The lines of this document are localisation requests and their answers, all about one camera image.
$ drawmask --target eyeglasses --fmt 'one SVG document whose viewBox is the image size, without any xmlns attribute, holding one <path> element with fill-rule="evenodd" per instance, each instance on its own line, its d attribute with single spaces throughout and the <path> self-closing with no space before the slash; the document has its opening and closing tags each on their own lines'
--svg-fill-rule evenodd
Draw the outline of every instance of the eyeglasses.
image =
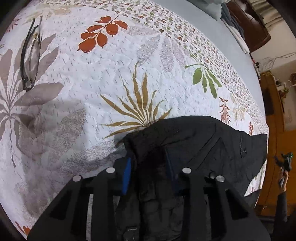
<svg viewBox="0 0 296 241">
<path fill-rule="evenodd" d="M 25 91 L 33 89 L 40 59 L 40 49 L 42 35 L 40 34 L 42 16 L 37 26 L 33 27 L 35 19 L 33 19 L 31 27 L 28 31 L 27 37 L 22 48 L 20 58 L 20 75 L 22 77 L 22 88 Z"/>
</svg>

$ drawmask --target hand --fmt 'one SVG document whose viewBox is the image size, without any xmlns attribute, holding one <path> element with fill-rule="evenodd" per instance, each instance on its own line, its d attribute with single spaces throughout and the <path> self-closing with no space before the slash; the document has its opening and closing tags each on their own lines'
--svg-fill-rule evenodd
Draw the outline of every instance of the hand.
<svg viewBox="0 0 296 241">
<path fill-rule="evenodd" d="M 284 182 L 282 187 L 280 188 L 280 193 L 284 193 L 285 191 L 287 191 L 287 182 L 289 178 L 289 173 L 287 171 L 282 172 L 281 175 L 279 176 L 279 180 L 281 180 L 282 178 L 284 178 Z"/>
</svg>

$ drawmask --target person's arm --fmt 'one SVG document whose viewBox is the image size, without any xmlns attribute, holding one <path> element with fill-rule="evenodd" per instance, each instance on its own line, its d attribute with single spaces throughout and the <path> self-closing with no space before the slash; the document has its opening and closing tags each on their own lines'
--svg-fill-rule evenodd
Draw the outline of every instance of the person's arm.
<svg viewBox="0 0 296 241">
<path fill-rule="evenodd" d="M 287 222 L 287 181 L 289 178 L 289 174 L 287 171 L 284 171 L 284 183 L 280 188 L 280 194 L 278 196 L 278 201 L 276 205 L 276 215 L 274 220 L 274 232 L 273 232 L 273 241 L 281 240 L 281 237 L 284 234 L 285 225 Z"/>
</svg>

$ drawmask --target bed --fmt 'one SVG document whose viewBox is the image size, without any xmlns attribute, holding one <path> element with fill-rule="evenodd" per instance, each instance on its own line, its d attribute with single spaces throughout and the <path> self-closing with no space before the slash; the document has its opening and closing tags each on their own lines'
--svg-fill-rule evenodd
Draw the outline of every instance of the bed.
<svg viewBox="0 0 296 241">
<path fill-rule="evenodd" d="M 36 84 L 25 92 L 22 44 L 41 15 Z M 33 0 L 0 44 L 0 202 L 24 237 L 73 175 L 124 156 L 116 144 L 130 131 L 208 115 L 268 134 L 250 57 L 222 21 L 185 0 Z"/>
</svg>

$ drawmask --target black sleeve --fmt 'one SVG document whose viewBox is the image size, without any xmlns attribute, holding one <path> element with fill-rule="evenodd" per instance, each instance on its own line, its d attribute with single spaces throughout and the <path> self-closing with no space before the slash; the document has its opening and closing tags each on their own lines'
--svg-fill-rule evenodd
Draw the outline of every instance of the black sleeve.
<svg viewBox="0 0 296 241">
<path fill-rule="evenodd" d="M 276 205 L 276 216 L 274 220 L 273 241 L 281 240 L 287 222 L 287 197 L 286 192 L 278 196 Z"/>
</svg>

